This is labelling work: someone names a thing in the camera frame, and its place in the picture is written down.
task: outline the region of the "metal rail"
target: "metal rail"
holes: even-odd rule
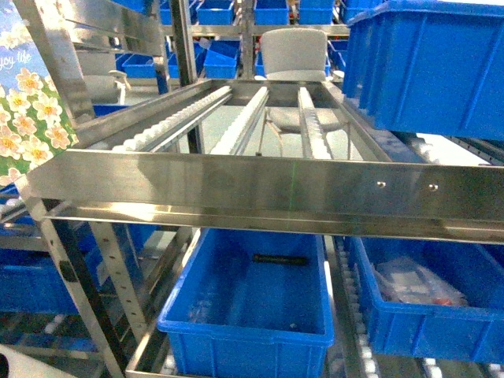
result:
[[[308,159],[332,159],[331,149],[325,140],[317,110],[306,88],[299,88],[299,120],[301,121],[302,150]]]
[[[265,122],[268,88],[262,87],[224,132],[211,155],[241,155],[260,119]]]

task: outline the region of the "blue storage box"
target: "blue storage box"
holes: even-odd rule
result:
[[[147,15],[149,8],[152,6],[152,0],[112,0],[120,6],[125,6],[131,10],[135,10],[141,14]]]
[[[302,8],[328,9],[334,8],[334,0],[300,0],[299,6]]]
[[[157,327],[182,374],[317,378],[334,343],[329,300],[320,236],[205,230]]]
[[[345,247],[350,267],[357,266],[361,311],[376,353],[504,363],[504,269],[482,246],[346,238]],[[431,269],[471,307],[385,302],[372,264],[401,256]]]
[[[213,41],[206,52],[205,74],[210,79],[235,79],[238,72],[239,42]]]
[[[109,275],[96,245],[85,261],[100,288]],[[0,250],[0,297],[4,312],[78,313],[53,260],[44,252]]]
[[[300,25],[332,24],[332,8],[299,8]]]
[[[347,66],[347,47],[347,39],[329,41],[329,57],[332,63],[341,71],[345,71]]]
[[[235,2],[231,0],[205,0],[196,11],[200,25],[231,25],[235,19]]]
[[[195,24],[198,19],[196,15],[196,7],[199,4],[199,0],[193,0],[189,4],[189,14],[191,16],[191,23]],[[159,5],[159,11],[161,13],[161,23],[163,25],[171,25],[172,24],[172,9],[170,8],[170,0],[166,0],[165,2]]]
[[[343,92],[379,129],[504,140],[503,21],[503,6],[385,2],[350,23]]]
[[[132,55],[124,64],[124,72],[128,77],[149,79],[156,77],[154,60],[145,55]]]
[[[195,60],[196,60],[196,72],[198,75],[203,70],[203,65],[205,64],[206,50],[202,48],[199,43],[195,43]],[[168,59],[168,71],[171,79],[179,79],[179,64],[176,60],[175,54],[170,54]]]
[[[256,25],[286,25],[289,23],[287,0],[256,0]]]
[[[101,105],[93,105],[94,114],[96,117],[106,116],[107,114],[111,114],[118,110],[126,109],[127,105],[109,105],[109,104],[101,104]]]
[[[255,74],[258,76],[266,77],[265,65],[262,62],[262,52],[259,51],[255,58]]]
[[[348,24],[352,18],[368,8],[347,8],[344,3],[339,5],[339,18],[344,24]]]
[[[116,54],[116,70],[124,72],[123,64],[131,57],[131,54]]]

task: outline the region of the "white chair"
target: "white chair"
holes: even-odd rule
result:
[[[124,72],[116,70],[114,54],[78,51],[87,93],[93,104],[124,104],[131,86]]]
[[[328,39],[323,31],[292,28],[266,32],[261,37],[262,59],[267,80],[283,81],[325,81],[325,62]],[[269,107],[267,119],[279,129],[271,128],[280,141],[281,134],[299,134],[301,130],[297,108]],[[317,115],[324,132],[339,130],[332,109],[317,109]]]

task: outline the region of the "chair backrest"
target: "chair backrest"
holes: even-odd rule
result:
[[[116,56],[108,53],[78,51],[80,69],[87,92],[94,104],[115,104],[119,98],[116,80],[109,74],[116,69]]]
[[[324,80],[328,38],[323,31],[292,28],[261,37],[262,59],[268,79]]]

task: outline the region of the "metal upright post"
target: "metal upright post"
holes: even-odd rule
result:
[[[242,0],[242,52],[243,75],[242,78],[254,78],[254,0]]]
[[[113,378],[124,378],[128,363],[120,339],[96,290],[77,239],[66,220],[42,219],[49,209],[42,200],[29,198],[23,179],[17,183],[30,215],[39,220],[39,227],[49,244],[50,256],[98,351]]]
[[[90,226],[133,335],[140,343],[154,309],[129,228],[106,222],[90,222]]]
[[[179,65],[180,86],[185,87],[198,80],[196,73],[195,47],[192,40],[189,0],[170,0],[172,8],[173,40],[176,60]],[[187,134],[189,152],[202,154],[205,150],[202,126],[199,125]]]
[[[168,93],[168,57],[166,56],[166,37],[162,31],[160,0],[154,0],[150,9],[150,16],[159,23],[159,43],[161,45],[161,55],[153,57],[154,68],[156,69],[157,89],[160,95]]]

